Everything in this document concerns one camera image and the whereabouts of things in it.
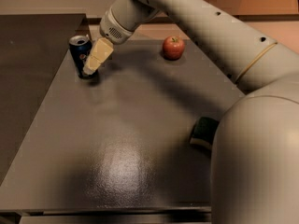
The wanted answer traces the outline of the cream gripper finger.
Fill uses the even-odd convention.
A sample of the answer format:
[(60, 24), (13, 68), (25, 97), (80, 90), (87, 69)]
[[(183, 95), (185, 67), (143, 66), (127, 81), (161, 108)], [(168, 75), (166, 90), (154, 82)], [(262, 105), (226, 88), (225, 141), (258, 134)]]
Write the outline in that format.
[(105, 37), (97, 39), (83, 66), (86, 75), (92, 75), (113, 52), (113, 44)]

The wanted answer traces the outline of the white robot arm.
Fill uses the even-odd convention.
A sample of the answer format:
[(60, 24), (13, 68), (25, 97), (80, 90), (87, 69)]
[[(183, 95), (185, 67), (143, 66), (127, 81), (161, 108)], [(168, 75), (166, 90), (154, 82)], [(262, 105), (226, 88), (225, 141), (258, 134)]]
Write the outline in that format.
[(299, 55), (204, 0), (116, 0), (84, 72), (166, 14), (244, 92), (212, 146), (212, 224), (299, 224)]

